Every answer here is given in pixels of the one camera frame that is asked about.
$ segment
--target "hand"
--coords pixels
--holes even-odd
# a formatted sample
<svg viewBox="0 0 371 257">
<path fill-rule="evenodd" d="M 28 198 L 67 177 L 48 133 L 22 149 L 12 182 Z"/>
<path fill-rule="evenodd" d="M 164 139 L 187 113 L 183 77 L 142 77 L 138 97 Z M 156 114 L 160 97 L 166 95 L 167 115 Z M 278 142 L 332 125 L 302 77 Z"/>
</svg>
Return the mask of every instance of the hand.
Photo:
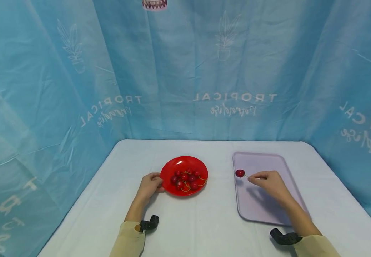
<svg viewBox="0 0 371 257">
<path fill-rule="evenodd" d="M 136 195 L 136 200 L 147 205 L 153 194 L 164 191 L 164 188 L 162 187 L 162 179 L 159 176 L 160 173 L 150 173 L 142 178 Z"/>
<path fill-rule="evenodd" d="M 269 195 L 280 203 L 293 200 L 291 193 L 285 186 L 277 171 L 262 171 L 248 177 L 248 181 L 262 187 Z"/>
</svg>

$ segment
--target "fabric backdrop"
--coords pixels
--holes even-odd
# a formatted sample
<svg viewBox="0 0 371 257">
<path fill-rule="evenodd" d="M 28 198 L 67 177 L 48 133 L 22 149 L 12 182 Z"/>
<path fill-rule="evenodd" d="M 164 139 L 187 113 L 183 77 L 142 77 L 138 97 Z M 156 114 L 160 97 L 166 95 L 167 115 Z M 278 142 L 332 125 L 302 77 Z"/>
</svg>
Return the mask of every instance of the fabric backdrop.
<svg viewBox="0 0 371 257">
<path fill-rule="evenodd" d="M 0 254 L 124 138 L 305 141 L 371 216 L 371 0 L 0 0 Z"/>
</svg>

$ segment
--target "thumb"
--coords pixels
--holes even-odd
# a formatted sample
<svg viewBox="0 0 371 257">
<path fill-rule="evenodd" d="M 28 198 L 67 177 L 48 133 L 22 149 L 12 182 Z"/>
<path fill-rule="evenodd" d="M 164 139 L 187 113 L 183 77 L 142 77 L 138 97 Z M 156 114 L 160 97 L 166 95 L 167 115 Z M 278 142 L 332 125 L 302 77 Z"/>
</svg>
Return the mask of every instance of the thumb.
<svg viewBox="0 0 371 257">
<path fill-rule="evenodd" d="M 153 180 L 153 182 L 156 184 L 156 185 L 161 185 L 162 184 L 162 179 L 160 178 L 160 177 L 158 177 L 158 178 L 155 178 L 154 180 Z"/>
<path fill-rule="evenodd" d="M 254 177 L 248 177 L 248 181 L 250 181 L 252 184 L 254 184 L 256 186 L 260 186 L 260 187 L 262 187 L 263 184 L 264 184 L 264 181 L 262 181 L 259 178 L 254 178 Z"/>
</svg>

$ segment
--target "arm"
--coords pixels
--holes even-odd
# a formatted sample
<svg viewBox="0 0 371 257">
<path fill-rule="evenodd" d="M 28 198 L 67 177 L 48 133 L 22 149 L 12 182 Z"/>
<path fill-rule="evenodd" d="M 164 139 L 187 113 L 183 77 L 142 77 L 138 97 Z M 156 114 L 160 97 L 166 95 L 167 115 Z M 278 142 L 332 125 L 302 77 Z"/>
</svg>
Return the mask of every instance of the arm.
<svg viewBox="0 0 371 257">
<path fill-rule="evenodd" d="M 145 206 L 156 192 L 163 192 L 162 179 L 159 173 L 150 173 L 142 178 L 137 195 L 134 198 L 120 232 L 112 247 L 110 257 L 139 257 L 144 250 L 145 233 L 140 233 L 140 222 Z"/>
<path fill-rule="evenodd" d="M 294 231 L 303 237 L 294 245 L 298 257 L 340 257 L 334 246 L 322 236 L 308 214 L 293 198 L 277 171 L 256 173 L 251 175 L 248 181 L 262 187 L 286 211 Z"/>
</svg>

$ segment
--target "white tablecloth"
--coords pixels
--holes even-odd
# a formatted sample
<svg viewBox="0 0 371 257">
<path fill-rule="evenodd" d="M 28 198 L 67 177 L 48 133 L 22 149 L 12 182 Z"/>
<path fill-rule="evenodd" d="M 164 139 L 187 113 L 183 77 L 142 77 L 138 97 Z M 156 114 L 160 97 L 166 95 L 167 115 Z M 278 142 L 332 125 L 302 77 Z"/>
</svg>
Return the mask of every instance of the white tablecloth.
<svg viewBox="0 0 371 257">
<path fill-rule="evenodd" d="M 296 256 L 270 239 L 275 226 L 237 212 L 232 154 L 285 158 L 313 221 L 342 257 L 371 257 L 371 218 L 312 146 L 302 142 L 123 140 L 107 157 L 39 257 L 107 257 L 142 176 L 174 157 L 202 160 L 209 181 L 196 197 L 153 199 L 145 218 L 160 217 L 142 257 Z"/>
</svg>

